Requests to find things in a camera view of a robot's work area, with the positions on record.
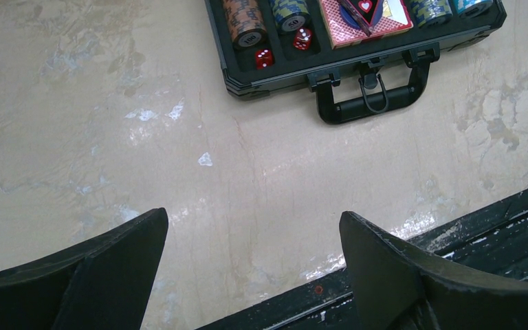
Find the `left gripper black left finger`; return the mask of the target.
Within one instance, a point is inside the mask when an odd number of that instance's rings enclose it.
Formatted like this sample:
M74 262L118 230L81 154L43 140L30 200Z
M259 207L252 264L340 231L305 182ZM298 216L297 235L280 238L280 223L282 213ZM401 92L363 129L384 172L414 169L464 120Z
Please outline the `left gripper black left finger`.
M0 271L0 329L139 329L168 232L155 208Z

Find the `light blue chip stack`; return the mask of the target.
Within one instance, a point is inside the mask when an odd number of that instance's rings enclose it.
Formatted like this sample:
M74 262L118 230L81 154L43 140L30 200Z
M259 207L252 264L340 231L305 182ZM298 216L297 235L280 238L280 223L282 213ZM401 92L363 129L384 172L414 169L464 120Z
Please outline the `light blue chip stack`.
M461 19L474 18L494 4L494 0L453 0L452 2Z

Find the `green chip stack in case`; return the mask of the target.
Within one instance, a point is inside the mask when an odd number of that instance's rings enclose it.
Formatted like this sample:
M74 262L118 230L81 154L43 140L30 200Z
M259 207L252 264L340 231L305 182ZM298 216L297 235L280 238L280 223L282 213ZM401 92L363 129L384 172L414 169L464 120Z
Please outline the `green chip stack in case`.
M269 4L277 30L281 34L296 31L310 20L305 0L270 0Z

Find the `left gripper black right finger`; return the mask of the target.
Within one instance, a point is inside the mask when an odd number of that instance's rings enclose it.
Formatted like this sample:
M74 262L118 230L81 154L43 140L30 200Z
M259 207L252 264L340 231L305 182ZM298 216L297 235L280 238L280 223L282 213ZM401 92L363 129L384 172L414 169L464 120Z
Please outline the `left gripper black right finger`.
M528 282L449 261L343 212L361 329L528 329Z

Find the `red die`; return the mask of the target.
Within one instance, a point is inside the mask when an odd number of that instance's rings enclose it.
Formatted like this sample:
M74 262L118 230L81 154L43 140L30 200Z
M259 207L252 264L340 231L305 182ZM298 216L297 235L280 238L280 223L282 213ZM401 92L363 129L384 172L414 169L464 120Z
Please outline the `red die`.
M274 55L270 49L259 49L254 55L256 68L265 69L271 67L274 63Z
M312 31L308 28L302 27L295 33L293 46L297 50L308 50L312 42Z

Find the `grey poker chip stack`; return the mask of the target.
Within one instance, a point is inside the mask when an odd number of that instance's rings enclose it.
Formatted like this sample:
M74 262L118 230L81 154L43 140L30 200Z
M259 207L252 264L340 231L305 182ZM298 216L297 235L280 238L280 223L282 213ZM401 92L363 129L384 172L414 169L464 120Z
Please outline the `grey poker chip stack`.
M410 0L409 5L418 28L442 25L453 17L447 0Z

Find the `brown lower chip stack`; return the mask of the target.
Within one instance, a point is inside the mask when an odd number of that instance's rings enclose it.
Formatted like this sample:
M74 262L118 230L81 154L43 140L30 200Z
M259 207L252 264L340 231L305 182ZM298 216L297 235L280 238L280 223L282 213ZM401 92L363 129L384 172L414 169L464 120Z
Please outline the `brown lower chip stack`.
M249 48L265 41L267 30L258 1L223 0L222 6L236 49Z

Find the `red card deck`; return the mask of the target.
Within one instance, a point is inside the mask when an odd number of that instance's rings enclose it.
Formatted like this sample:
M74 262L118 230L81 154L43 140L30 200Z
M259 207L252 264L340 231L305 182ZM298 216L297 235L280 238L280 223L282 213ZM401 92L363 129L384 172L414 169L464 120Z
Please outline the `red card deck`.
M322 0L320 10L333 49L409 31L413 22L403 1Z

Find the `black poker set case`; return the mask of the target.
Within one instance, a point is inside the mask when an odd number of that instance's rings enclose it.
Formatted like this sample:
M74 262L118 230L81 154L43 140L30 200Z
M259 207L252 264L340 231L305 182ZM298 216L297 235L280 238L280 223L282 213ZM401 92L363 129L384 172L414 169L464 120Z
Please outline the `black poker set case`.
M478 43L500 28L507 16L500 1L471 18L452 17L437 27L409 31L333 49L319 1L309 1L313 41L310 49L292 46L293 35L280 35L268 1L258 1L267 38L245 49L232 44L222 1L206 9L228 92L241 100L308 88L314 92L323 121L342 124L403 109L416 102L428 81L432 63L444 51ZM257 69L255 52L269 49L275 63Z

